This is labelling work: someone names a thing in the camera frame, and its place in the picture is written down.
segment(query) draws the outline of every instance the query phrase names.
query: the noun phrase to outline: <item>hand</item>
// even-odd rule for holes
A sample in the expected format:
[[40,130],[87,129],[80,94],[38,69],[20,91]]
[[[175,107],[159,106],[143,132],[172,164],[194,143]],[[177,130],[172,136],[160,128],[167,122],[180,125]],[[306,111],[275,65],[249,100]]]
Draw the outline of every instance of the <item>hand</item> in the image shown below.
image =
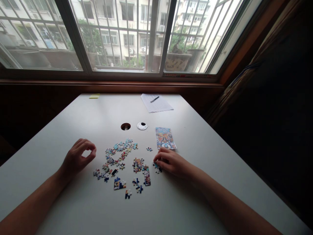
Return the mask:
[[[83,157],[85,150],[91,150],[88,157]],[[96,146],[87,139],[79,139],[67,153],[64,162],[57,171],[58,175],[69,182],[96,157]]]
[[178,153],[164,147],[161,147],[158,154],[154,157],[153,162],[155,161],[162,169],[183,179],[188,179],[196,170],[194,165],[186,161]]

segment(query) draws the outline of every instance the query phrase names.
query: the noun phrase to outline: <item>yellow sticky note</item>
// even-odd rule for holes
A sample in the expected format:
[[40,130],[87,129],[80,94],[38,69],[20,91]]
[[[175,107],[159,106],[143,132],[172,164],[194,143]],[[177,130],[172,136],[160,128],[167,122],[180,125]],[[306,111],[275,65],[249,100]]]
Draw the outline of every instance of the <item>yellow sticky note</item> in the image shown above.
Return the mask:
[[90,99],[98,99],[100,94],[92,94],[89,98]]

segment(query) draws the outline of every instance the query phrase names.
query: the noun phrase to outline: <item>white table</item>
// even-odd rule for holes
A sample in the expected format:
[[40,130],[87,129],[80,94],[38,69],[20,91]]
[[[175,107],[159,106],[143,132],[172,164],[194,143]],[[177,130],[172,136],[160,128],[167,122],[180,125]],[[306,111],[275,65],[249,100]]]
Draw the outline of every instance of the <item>white table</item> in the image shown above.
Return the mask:
[[[97,157],[68,185],[48,213],[38,234],[227,234],[204,197],[189,183],[163,172],[156,174],[152,159],[157,153],[155,127],[172,130],[177,152],[243,200],[283,234],[310,234],[311,230],[249,168],[228,144],[180,95],[163,95],[173,111],[148,113],[140,94],[82,94],[45,126],[0,168],[0,220],[38,188],[61,165],[79,138],[97,147]],[[140,131],[138,122],[148,129]],[[121,130],[123,123],[131,128]],[[137,150],[126,157],[117,176],[125,189],[113,190],[93,177],[106,162],[105,150],[131,138]],[[150,166],[151,186],[137,194],[133,159]]]

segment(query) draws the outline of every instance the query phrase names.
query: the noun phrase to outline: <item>forearm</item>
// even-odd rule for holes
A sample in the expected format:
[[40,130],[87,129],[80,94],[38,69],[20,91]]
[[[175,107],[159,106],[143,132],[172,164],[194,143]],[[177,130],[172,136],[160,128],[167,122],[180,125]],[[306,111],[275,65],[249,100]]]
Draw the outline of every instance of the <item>forearm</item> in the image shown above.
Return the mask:
[[200,169],[191,180],[206,196],[230,234],[280,234],[263,217]]
[[0,222],[0,234],[35,234],[67,182],[59,172],[49,177]]

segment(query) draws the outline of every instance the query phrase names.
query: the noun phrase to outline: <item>pen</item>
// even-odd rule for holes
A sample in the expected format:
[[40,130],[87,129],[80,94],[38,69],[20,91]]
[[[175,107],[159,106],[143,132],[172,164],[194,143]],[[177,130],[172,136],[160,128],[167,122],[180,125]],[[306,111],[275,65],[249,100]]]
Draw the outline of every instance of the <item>pen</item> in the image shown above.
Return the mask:
[[151,100],[151,101],[150,101],[150,103],[152,103],[153,101],[155,101],[157,98],[159,98],[159,96],[158,96],[158,97],[156,97],[155,99]]

